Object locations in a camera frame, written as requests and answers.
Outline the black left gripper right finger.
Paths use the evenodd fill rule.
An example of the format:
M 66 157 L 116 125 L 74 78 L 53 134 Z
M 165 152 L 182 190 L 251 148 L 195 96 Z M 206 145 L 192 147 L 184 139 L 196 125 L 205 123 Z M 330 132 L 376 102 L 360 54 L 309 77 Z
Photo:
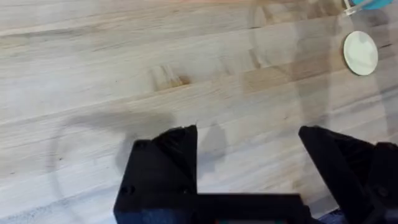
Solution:
M 319 126 L 298 135 L 348 223 L 397 223 L 397 145 Z

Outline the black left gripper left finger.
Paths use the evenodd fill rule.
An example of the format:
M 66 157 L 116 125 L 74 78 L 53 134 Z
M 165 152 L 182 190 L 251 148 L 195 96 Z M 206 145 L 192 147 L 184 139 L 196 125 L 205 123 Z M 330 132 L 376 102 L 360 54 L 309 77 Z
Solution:
M 134 141 L 114 203 L 117 223 L 190 223 L 182 208 L 141 205 L 148 196 L 197 193 L 196 125 L 169 129 Z

